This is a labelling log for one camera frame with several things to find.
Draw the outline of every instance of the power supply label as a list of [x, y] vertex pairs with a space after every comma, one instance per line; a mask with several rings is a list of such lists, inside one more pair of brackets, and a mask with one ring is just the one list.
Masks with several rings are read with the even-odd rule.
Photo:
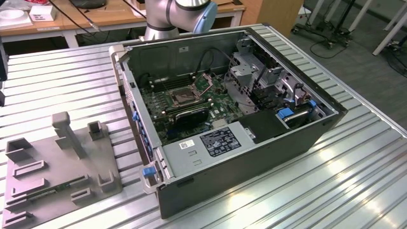
[[241, 145], [228, 127], [200, 136], [205, 149], [216, 157]]

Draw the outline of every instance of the barcode sticker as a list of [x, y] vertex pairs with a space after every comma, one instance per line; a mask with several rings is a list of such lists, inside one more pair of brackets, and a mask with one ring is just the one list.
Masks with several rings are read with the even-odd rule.
[[179, 53], [188, 51], [189, 51], [189, 46], [179, 48]]
[[188, 140], [187, 142], [181, 142], [179, 144], [179, 147], [180, 147], [180, 149], [187, 149], [188, 147], [191, 147], [193, 145], [195, 145], [193, 140]]
[[37, 31], [58, 30], [58, 27], [38, 28]]

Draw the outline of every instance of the blue tab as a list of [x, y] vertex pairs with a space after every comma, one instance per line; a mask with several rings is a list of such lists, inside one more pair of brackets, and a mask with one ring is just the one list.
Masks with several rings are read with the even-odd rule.
[[284, 108], [281, 110], [279, 110], [279, 113], [277, 113], [279, 117], [281, 119], [287, 118], [288, 116], [293, 115], [293, 112], [289, 108]]
[[156, 174], [155, 167], [147, 167], [143, 169], [143, 176], [152, 177]]
[[316, 107], [316, 102], [313, 100], [309, 100], [309, 105], [315, 108]]
[[137, 111], [133, 112], [133, 121], [139, 120]]

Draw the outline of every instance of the slotted metal surface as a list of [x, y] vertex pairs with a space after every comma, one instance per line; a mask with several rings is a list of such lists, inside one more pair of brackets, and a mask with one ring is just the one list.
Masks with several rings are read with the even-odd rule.
[[307, 153], [165, 220], [137, 176], [141, 159], [108, 60], [112, 44], [10, 57], [0, 108], [0, 193], [5, 142], [54, 135], [49, 115], [60, 111], [69, 111], [72, 129], [93, 120], [107, 123], [124, 185], [123, 193], [36, 228], [407, 226], [405, 131], [271, 27], [252, 28], [349, 112]]

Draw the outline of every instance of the circuit board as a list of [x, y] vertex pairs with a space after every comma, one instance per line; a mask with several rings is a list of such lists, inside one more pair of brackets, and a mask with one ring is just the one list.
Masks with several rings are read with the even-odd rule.
[[[215, 121], [228, 124], [244, 115], [227, 93], [223, 80], [213, 76], [209, 81], [200, 75], [192, 85], [161, 92], [141, 89], [143, 100], [163, 145], [209, 131], [216, 127], [212, 125]], [[208, 109], [207, 120], [192, 128], [175, 128], [176, 115], [200, 108]]]

